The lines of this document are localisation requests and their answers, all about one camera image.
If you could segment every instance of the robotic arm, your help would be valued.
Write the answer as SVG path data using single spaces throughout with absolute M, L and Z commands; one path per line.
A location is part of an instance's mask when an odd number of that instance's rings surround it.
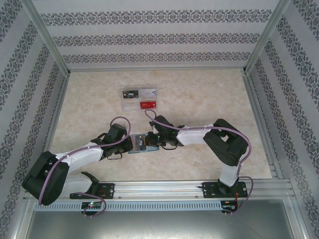
M 149 132 L 146 136 L 146 145 L 165 147 L 167 143 L 172 146 L 184 146 L 188 144 L 207 144 L 217 157 L 223 162 L 222 172 L 219 178 L 219 191 L 225 196 L 232 193 L 232 187 L 238 180 L 238 168 L 240 158 L 247 150 L 247 142 L 240 135 L 241 133 L 223 119 L 218 119 L 214 124 L 204 127 L 190 127 L 180 125 L 173 127 L 163 116 L 156 116 L 150 122 L 157 133 Z M 223 128 L 225 130 L 209 129 L 210 126 Z M 71 175 L 76 169 L 104 158 L 110 159 L 112 154 L 120 155 L 132 150 L 131 138 L 128 136 L 121 143 L 113 146 L 101 146 L 118 142 L 127 135 L 126 128 L 119 124 L 111 125 L 108 133 L 103 133 L 96 139 L 91 140 L 84 146 L 85 150 L 75 150 L 56 155 L 49 151 L 40 155 L 34 166 L 25 177 L 22 186 L 37 199 L 48 172 L 60 159 L 47 181 L 42 197 L 42 204 L 49 205 L 58 197 L 69 197 L 70 194 L 83 192 L 90 195 L 98 195 L 99 181 L 91 174 L 82 172 L 78 175 Z

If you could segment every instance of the patterned wallpaper wall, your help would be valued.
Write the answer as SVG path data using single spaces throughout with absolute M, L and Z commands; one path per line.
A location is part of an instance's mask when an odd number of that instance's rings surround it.
M 251 78 L 281 170 L 319 238 L 319 1 L 292 0 Z
M 35 0 L 71 70 L 241 66 L 278 0 Z
M 0 0 L 0 239 L 44 150 L 64 77 L 18 0 Z

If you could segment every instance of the ventilated metal strip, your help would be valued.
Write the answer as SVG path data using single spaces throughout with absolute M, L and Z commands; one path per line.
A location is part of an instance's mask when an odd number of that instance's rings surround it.
M 49 206 L 35 205 L 36 212 L 72 212 L 81 211 L 82 202 L 55 202 Z M 145 211 L 207 211 L 221 210 L 220 201 L 184 201 L 184 202 L 107 202 L 107 211 L 145 212 Z

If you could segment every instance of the red card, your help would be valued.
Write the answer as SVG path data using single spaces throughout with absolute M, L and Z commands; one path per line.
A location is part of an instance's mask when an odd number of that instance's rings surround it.
M 156 108 L 156 101 L 140 102 L 141 109 L 154 109 Z

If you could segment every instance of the beige floor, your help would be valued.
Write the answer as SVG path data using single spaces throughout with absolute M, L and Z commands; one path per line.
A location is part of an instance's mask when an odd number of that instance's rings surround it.
M 223 118 L 248 136 L 252 155 L 241 175 L 271 178 L 253 113 L 239 70 L 131 71 L 72 73 L 51 152 L 81 147 L 107 132 L 110 121 L 125 116 L 132 133 L 151 130 L 140 113 L 122 113 L 120 87 L 157 85 L 158 115 L 174 124 L 201 126 Z M 217 179 L 222 163 L 206 145 L 174 151 L 125 154 L 122 160 L 102 160 L 81 168 L 99 180 Z

